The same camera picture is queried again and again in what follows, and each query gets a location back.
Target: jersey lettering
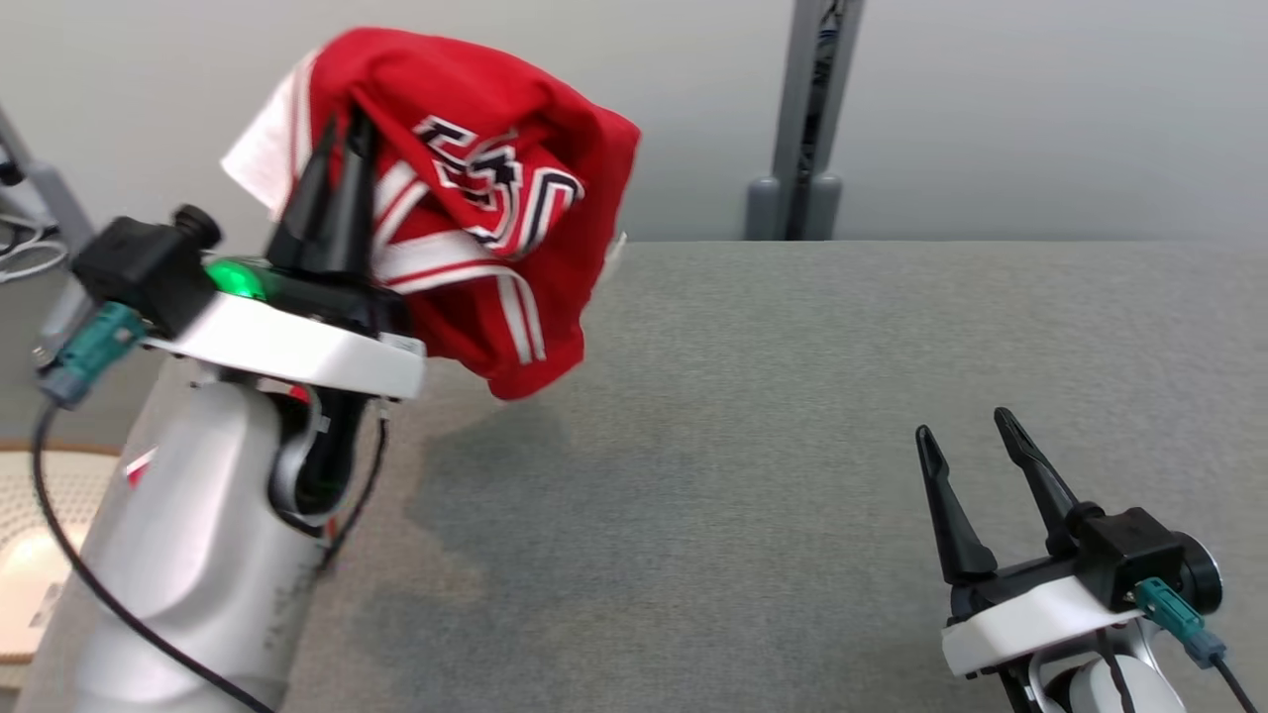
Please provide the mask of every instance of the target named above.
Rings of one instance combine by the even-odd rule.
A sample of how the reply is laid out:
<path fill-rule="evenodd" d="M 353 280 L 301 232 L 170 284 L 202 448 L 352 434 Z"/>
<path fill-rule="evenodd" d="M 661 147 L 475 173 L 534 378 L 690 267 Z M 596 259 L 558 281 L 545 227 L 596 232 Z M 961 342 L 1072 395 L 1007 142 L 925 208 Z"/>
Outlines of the jersey lettering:
<path fill-rule="evenodd" d="M 581 181 L 558 169 L 533 171 L 524 190 L 524 164 L 511 132 L 474 145 L 476 133 L 439 117 L 427 117 L 415 129 L 432 154 L 441 188 L 458 190 L 481 209 L 474 225 L 462 226 L 500 256 L 522 256 L 583 197 Z"/>

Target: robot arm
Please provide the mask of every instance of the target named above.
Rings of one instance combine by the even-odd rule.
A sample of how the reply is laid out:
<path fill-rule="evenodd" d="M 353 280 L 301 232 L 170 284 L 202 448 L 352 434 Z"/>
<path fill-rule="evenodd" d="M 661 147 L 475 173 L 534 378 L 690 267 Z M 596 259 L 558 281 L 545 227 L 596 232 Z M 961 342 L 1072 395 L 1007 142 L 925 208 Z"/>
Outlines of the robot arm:
<path fill-rule="evenodd" d="M 1079 502 L 1011 411 L 997 409 L 995 425 L 1030 485 L 1049 553 L 1003 568 L 965 516 L 933 433 L 915 431 L 951 585 L 942 632 L 951 672 L 998 675 L 1017 713 L 1183 712 L 1150 643 L 1165 627 L 1200 666 L 1226 669 L 1222 644 L 1202 631 L 1201 615 L 1224 596 L 1215 559 L 1140 507 L 1107 516 Z M 1087 655 L 1098 658 L 1071 661 Z"/>
<path fill-rule="evenodd" d="M 82 713 L 269 713 L 284 698 L 314 577 L 355 521 L 346 502 L 358 426 L 373 398 L 412 398 L 424 349 L 401 297 L 368 273 L 373 126 L 354 117 L 330 186 L 333 127 L 309 161 L 269 260 L 203 265 L 219 231 L 185 207 L 171 226 L 119 218 L 75 259 L 98 307 L 42 379 L 37 496 L 76 573 L 105 605 L 80 658 Z M 203 372 L 108 534 L 99 576 L 76 556 L 42 482 L 57 409 L 72 409 L 133 344 Z M 304 388 L 266 393 L 261 377 Z"/>

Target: black cable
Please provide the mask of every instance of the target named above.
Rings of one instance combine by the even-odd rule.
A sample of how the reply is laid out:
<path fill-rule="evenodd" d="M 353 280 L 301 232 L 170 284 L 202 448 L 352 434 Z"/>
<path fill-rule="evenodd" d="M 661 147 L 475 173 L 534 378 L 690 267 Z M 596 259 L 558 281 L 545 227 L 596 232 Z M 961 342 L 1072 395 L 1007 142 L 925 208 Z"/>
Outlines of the black cable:
<path fill-rule="evenodd" d="M 1122 666 L 1118 665 L 1118 657 L 1113 652 L 1113 646 L 1110 644 L 1110 636 L 1106 634 L 1104 629 L 1097 629 L 1097 650 L 1106 660 L 1106 665 L 1110 666 L 1113 688 L 1118 689 L 1118 697 L 1122 699 L 1122 713 L 1136 713 L 1136 703 L 1131 699 L 1127 679 L 1122 675 Z"/>
<path fill-rule="evenodd" d="M 370 500 L 370 494 L 374 492 L 374 485 L 379 480 L 379 468 L 383 466 L 383 452 L 387 450 L 388 445 L 388 417 L 387 412 L 380 412 L 379 415 L 379 443 L 374 448 L 374 463 L 370 464 L 370 474 L 365 478 L 365 487 L 361 488 L 361 495 L 356 499 L 356 505 L 353 505 L 353 511 L 347 515 L 347 521 L 344 527 L 339 529 L 335 538 L 330 543 L 330 548 L 326 549 L 326 556 L 322 557 L 321 566 L 317 567 L 318 572 L 325 572 L 339 557 L 339 551 L 344 548 L 347 542 L 347 535 L 356 527 L 356 521 L 361 519 L 361 513 L 365 510 L 365 504 Z"/>
<path fill-rule="evenodd" d="M 71 570 L 79 575 L 79 579 L 84 582 L 84 585 L 87 586 L 94 595 L 96 595 L 107 609 L 118 617 L 120 622 L 127 624 L 129 629 L 136 632 L 137 636 L 150 642 L 155 648 L 162 651 L 181 666 L 189 669 L 207 683 L 224 691 L 227 695 L 232 697 L 254 713 L 274 713 L 271 708 L 261 703 L 257 698 L 242 690 L 216 671 L 212 671 L 207 666 L 190 658 L 189 655 L 155 633 L 153 629 L 145 624 L 145 622 L 137 619 L 132 612 L 128 612 L 128 609 L 120 604 L 114 595 L 101 586 L 96 575 L 94 575 L 93 571 L 87 568 L 87 565 L 80 559 L 80 556 L 75 552 L 75 547 L 71 544 L 70 539 L 66 538 L 66 533 L 62 530 L 62 525 L 58 523 L 57 515 L 53 513 L 53 505 L 49 501 L 48 491 L 44 487 L 44 448 L 48 443 L 48 431 L 52 429 L 53 420 L 56 417 L 57 405 L 49 401 L 44 405 L 43 411 L 41 411 L 39 420 L 36 422 L 36 434 L 30 439 L 30 481 L 36 488 L 36 500 L 39 501 L 39 510 L 44 514 L 44 521 L 48 524 L 49 532 L 53 533 L 53 539 L 57 540 L 57 546 L 61 548 L 62 554 L 65 554 L 66 559 L 70 561 Z"/>
<path fill-rule="evenodd" d="M 1246 695 L 1246 690 L 1241 688 L 1241 681 L 1232 675 L 1232 669 L 1229 667 L 1229 662 L 1224 660 L 1224 656 L 1212 656 L 1211 664 L 1215 665 L 1224 680 L 1229 683 L 1229 688 L 1232 689 L 1232 695 L 1238 698 L 1238 703 L 1241 704 L 1241 709 L 1246 713 L 1259 713 L 1255 704 L 1250 702 L 1250 697 Z"/>

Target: black knob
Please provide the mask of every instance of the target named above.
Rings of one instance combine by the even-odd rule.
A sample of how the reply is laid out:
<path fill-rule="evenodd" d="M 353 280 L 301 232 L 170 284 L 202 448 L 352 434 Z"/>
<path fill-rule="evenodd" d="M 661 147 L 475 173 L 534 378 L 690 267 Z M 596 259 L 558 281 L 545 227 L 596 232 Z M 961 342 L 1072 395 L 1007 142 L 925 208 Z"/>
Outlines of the black knob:
<path fill-rule="evenodd" d="M 22 183 L 22 171 L 13 161 L 0 161 L 0 184 L 18 185 Z"/>
<path fill-rule="evenodd" d="M 1181 566 L 1181 596 L 1198 614 L 1212 614 L 1224 601 L 1224 579 L 1215 557 L 1202 543 L 1186 533 L 1172 533 L 1184 548 L 1184 563 Z"/>
<path fill-rule="evenodd" d="M 221 226 L 197 206 L 181 206 L 171 216 L 171 225 L 198 240 L 199 247 L 210 250 L 221 242 Z"/>

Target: red jersey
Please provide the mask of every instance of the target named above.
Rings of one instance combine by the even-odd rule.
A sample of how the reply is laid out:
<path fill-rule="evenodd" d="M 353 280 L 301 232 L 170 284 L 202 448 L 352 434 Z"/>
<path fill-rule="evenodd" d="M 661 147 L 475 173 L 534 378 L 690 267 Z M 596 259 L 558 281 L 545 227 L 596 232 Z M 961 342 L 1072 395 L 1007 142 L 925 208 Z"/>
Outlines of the red jersey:
<path fill-rule="evenodd" d="M 306 57 L 223 161 L 274 213 L 356 103 L 379 133 L 374 273 L 429 354 L 520 398 L 581 362 L 639 131 L 487 47 L 347 32 Z"/>

